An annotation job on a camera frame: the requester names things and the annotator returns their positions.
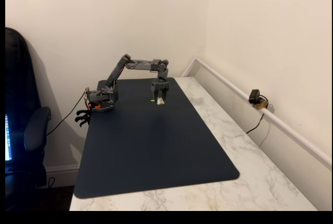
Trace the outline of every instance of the black office chair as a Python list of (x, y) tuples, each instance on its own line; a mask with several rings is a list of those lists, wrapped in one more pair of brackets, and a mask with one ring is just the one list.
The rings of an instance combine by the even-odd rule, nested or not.
[(5, 210), (25, 210), (35, 187), (46, 185), (50, 109), (41, 107), (27, 43), (16, 30), (5, 30), (5, 110), (12, 151), (12, 160), (5, 161)]

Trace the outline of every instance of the computer monitor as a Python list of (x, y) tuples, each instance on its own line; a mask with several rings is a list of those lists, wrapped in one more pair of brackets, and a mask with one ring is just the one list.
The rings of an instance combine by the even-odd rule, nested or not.
[(11, 146), (10, 146), (10, 136), (9, 136), (9, 126), (8, 117), (5, 115), (5, 160), (11, 160)]

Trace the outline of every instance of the chair backrest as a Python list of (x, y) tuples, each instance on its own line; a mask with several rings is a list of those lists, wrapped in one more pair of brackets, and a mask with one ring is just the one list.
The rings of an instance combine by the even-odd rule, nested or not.
[(41, 103), (27, 43), (16, 30), (5, 30), (5, 110), (10, 129), (24, 132)]

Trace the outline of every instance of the white marble tabletop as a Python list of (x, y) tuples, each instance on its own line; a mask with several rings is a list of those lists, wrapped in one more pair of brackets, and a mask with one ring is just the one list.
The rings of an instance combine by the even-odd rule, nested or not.
[(89, 199), (73, 195), (71, 211), (316, 210), (195, 78), (176, 81), (239, 170), (239, 179)]

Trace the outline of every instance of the dark blue desk mat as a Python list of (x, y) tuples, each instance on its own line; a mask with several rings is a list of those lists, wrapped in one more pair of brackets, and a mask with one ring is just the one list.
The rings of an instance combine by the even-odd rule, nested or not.
[[(74, 193), (78, 198), (172, 188), (239, 177), (174, 79), (165, 104), (153, 79), (119, 80), (113, 110), (93, 113)], [(105, 81), (100, 81), (102, 88)]]

